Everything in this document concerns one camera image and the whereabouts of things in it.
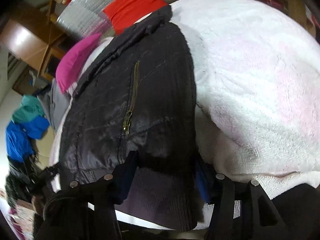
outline gold zipper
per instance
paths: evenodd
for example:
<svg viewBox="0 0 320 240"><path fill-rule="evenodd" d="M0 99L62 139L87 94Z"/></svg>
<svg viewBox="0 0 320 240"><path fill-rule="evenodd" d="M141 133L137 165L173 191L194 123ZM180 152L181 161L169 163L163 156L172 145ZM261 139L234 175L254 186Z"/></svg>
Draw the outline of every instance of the gold zipper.
<svg viewBox="0 0 320 240"><path fill-rule="evenodd" d="M133 86L132 86L132 96L131 96L131 103L130 108L126 112L124 116L124 121L122 128L124 130L125 137L127 138L130 133L130 125L131 125L131 117L134 109L134 104L137 98L137 91L138 91L138 80L139 80L139 61L135 64L133 70Z"/></svg>

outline white fabric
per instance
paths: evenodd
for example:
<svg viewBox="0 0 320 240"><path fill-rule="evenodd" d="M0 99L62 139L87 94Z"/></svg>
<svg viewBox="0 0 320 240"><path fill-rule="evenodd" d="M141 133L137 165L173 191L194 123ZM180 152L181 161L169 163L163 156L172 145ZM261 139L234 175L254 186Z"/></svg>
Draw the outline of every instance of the white fabric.
<svg viewBox="0 0 320 240"><path fill-rule="evenodd" d="M204 160L232 180L257 179L270 198L317 187L320 47L312 36L254 0L179 0L172 11L194 61ZM203 213L197 228L209 225L212 206Z"/></svg>

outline dark gray fabric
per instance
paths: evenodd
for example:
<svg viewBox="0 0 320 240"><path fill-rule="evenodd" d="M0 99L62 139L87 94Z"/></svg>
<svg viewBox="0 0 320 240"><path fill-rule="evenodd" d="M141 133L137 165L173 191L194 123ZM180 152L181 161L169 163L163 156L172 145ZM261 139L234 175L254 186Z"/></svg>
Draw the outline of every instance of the dark gray fabric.
<svg viewBox="0 0 320 240"><path fill-rule="evenodd" d="M44 95L37 96L44 113L56 132L61 119L69 107L70 97L67 93L62 94L56 79L52 80L51 90Z"/></svg>
<svg viewBox="0 0 320 240"><path fill-rule="evenodd" d="M60 178L62 189L72 180L94 182L138 150L141 169L134 184L149 187L128 200L137 208L124 205L121 211L190 230L197 223L190 208L196 86L188 45L169 23L171 16L171 7L163 7L128 28L81 77L61 136ZM137 62L137 98L126 138L122 126Z"/></svg>

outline blue clothing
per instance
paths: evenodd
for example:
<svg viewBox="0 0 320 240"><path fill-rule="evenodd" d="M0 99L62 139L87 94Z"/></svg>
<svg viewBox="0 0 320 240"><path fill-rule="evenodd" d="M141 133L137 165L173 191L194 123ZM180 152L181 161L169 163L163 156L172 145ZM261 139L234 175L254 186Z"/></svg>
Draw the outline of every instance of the blue clothing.
<svg viewBox="0 0 320 240"><path fill-rule="evenodd" d="M34 153L27 134L20 124L9 122L6 131L7 155L20 163Z"/></svg>
<svg viewBox="0 0 320 240"><path fill-rule="evenodd" d="M49 122L42 116L37 116L30 122L20 124L25 133L32 139L41 139L44 131L49 127Z"/></svg>
<svg viewBox="0 0 320 240"><path fill-rule="evenodd" d="M20 107L13 112L11 120L13 123L30 122L36 116L44 116L44 111L38 98L24 95Z"/></svg>

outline bubble wrap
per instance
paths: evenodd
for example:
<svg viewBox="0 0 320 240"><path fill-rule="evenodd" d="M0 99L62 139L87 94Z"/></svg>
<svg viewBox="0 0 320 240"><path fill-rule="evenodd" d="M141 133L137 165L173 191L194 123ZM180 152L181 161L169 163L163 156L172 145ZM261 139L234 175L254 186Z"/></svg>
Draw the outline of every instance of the bubble wrap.
<svg viewBox="0 0 320 240"><path fill-rule="evenodd" d="M112 29L103 9L113 0L72 0L59 16L57 23L77 39ZM168 4L177 0L165 0Z"/></svg>

